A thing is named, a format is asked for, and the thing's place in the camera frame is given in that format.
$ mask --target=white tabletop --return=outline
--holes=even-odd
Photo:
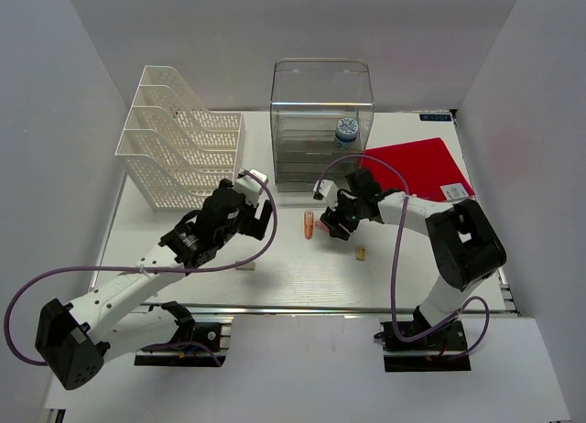
[[[463,324],[472,341],[483,320]],[[66,423],[569,418],[535,320],[491,320],[461,373],[385,373],[378,330],[377,318],[237,317],[222,368],[133,366],[126,354],[74,391],[53,377],[45,407],[65,409]]]
[[[269,251],[256,260],[255,271],[230,270],[184,278],[159,293],[156,302],[182,304],[382,308],[389,306],[389,276],[396,227],[362,222],[348,242],[314,231],[303,235],[303,212],[320,205],[308,194],[278,194],[274,186],[268,112],[244,112],[246,141],[244,168],[265,172],[275,192],[278,210],[277,238]],[[419,121],[417,114],[376,114],[368,148],[441,137],[462,173],[468,173],[452,123]],[[182,212],[153,211],[129,179],[117,209],[103,255],[105,266],[135,263],[179,220]],[[364,262],[355,259],[357,246],[366,248]],[[236,236],[208,266],[246,259],[262,247],[255,239]],[[98,287],[114,277],[101,273]],[[397,306],[413,309],[429,293],[438,277],[429,239],[406,231],[401,245]],[[505,309],[499,281],[492,277],[477,290],[491,309]]]

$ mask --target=white wall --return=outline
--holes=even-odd
[[[377,110],[458,107],[515,0],[71,0],[127,103],[145,64],[267,109],[283,57],[360,57]]]
[[[508,251],[515,301],[537,319],[578,422],[586,422],[585,1],[518,0],[459,112],[466,165]]]
[[[69,0],[0,0],[0,310],[26,281],[95,262],[121,169],[115,143],[125,104]],[[12,329],[33,343],[40,307],[87,288],[53,277],[23,297]],[[24,365],[0,342],[0,419],[36,422],[48,368]]]

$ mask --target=robotic arm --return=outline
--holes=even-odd
[[[348,240],[360,220],[399,224],[405,193],[382,191],[368,168],[347,177],[350,190],[339,190],[323,180],[316,184],[315,199],[325,198],[328,208],[321,221],[330,236]],[[439,324],[460,310],[464,301],[506,261],[503,245],[480,205],[473,200],[440,203],[412,197],[407,203],[405,226],[426,235],[435,255],[439,278],[416,308],[411,335]]]
[[[262,182],[264,174],[251,171]],[[103,364],[152,343],[189,341],[195,324],[177,302],[152,306],[148,313],[132,310],[158,291],[211,261],[237,233],[262,240],[272,205],[265,201],[255,218],[262,187],[241,174],[233,184],[224,179],[201,210],[186,214],[172,231],[136,264],[138,273],[120,274],[103,287],[65,305],[58,299],[40,313],[35,346],[65,389],[90,381]],[[179,272],[152,271],[154,267]]]

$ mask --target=transparent plastic box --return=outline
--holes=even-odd
[[[354,125],[343,142],[336,129]],[[373,124],[374,99],[368,65],[350,59],[282,59],[275,65],[271,136],[279,191],[311,191],[336,158],[363,153]],[[345,183],[358,159],[336,165],[327,179]]]

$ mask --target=red paper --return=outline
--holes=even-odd
[[[407,181],[410,193],[422,199],[446,201],[466,197],[466,194],[474,195],[472,187],[439,137],[396,146],[381,146],[366,150],[365,154],[383,160],[396,169]],[[403,189],[401,180],[379,163],[363,159],[362,167],[371,169],[374,179],[383,190]]]

